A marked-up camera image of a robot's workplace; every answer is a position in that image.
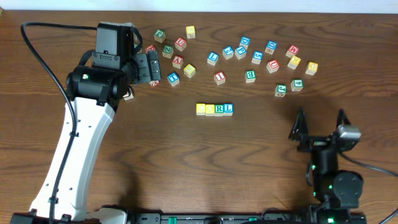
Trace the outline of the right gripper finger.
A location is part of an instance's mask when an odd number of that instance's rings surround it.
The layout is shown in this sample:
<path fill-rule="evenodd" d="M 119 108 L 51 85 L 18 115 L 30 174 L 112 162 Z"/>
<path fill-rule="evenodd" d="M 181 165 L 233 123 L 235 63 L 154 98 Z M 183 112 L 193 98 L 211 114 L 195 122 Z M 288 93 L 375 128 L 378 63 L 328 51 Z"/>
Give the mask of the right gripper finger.
<path fill-rule="evenodd" d="M 305 113 L 302 108 L 299 108 L 296 121 L 289 134 L 289 139 L 293 141 L 306 141 L 308 138 L 308 127 L 305 118 Z"/>
<path fill-rule="evenodd" d="M 337 122 L 336 122 L 336 127 L 341 126 L 341 125 L 350 125 L 350 121 L 346 116 L 346 113 L 344 112 L 343 109 L 340 109 L 338 111 L 338 116 L 337 116 Z"/>

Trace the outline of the yellow C block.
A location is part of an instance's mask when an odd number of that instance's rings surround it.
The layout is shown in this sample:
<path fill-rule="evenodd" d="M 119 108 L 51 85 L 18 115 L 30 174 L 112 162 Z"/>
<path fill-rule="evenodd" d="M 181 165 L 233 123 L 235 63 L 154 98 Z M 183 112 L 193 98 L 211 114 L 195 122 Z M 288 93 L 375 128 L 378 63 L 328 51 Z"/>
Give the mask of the yellow C block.
<path fill-rule="evenodd" d="M 206 114 L 206 104 L 197 103 L 196 114 L 197 114 L 197 116 L 204 116 Z"/>

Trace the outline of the yellow O block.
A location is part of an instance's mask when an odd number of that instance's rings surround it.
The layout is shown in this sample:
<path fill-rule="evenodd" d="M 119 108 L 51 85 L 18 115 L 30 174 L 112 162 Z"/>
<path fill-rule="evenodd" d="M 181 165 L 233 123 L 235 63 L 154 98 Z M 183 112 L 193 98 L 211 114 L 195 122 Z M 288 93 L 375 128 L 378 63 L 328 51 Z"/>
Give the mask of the yellow O block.
<path fill-rule="evenodd" d="M 214 116 L 215 115 L 215 105 L 206 104 L 205 105 L 205 115 L 206 116 Z"/>

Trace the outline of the green R block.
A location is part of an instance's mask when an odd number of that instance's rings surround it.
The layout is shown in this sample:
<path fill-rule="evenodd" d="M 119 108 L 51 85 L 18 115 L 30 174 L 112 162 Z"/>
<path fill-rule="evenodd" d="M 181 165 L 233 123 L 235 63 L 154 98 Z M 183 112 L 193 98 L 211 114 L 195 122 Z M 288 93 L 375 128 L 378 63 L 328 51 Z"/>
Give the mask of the green R block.
<path fill-rule="evenodd" d="M 224 116 L 224 104 L 215 105 L 215 116 Z"/>

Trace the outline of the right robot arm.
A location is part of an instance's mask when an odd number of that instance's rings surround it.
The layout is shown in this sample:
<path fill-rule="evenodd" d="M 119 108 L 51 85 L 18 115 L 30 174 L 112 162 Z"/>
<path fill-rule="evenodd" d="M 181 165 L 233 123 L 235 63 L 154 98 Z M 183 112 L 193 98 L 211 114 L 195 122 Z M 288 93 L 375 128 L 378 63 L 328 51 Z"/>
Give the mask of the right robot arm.
<path fill-rule="evenodd" d="M 299 109 L 289 139 L 298 142 L 298 152 L 311 154 L 307 166 L 307 184 L 320 202 L 309 205 L 303 214 L 305 223 L 351 223 L 352 208 L 359 207 L 363 191 L 362 176 L 338 167 L 338 154 L 352 150 L 361 132 L 353 126 L 343 110 L 339 110 L 336 129 L 329 136 L 311 136 L 303 109 Z"/>

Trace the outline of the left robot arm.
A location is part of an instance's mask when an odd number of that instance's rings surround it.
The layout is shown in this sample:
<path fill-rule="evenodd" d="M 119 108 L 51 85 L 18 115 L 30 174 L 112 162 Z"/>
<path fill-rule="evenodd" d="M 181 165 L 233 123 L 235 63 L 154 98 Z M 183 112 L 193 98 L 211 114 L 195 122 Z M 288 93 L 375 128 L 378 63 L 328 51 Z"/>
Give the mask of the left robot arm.
<path fill-rule="evenodd" d="M 62 133 L 45 182 L 28 213 L 14 213 L 11 223 L 133 223 L 133 213 L 117 205 L 87 211 L 90 179 L 103 137 L 120 99 L 132 85 L 161 79 L 155 50 L 117 65 L 117 55 L 87 51 L 67 76 L 72 111 L 65 113 Z"/>

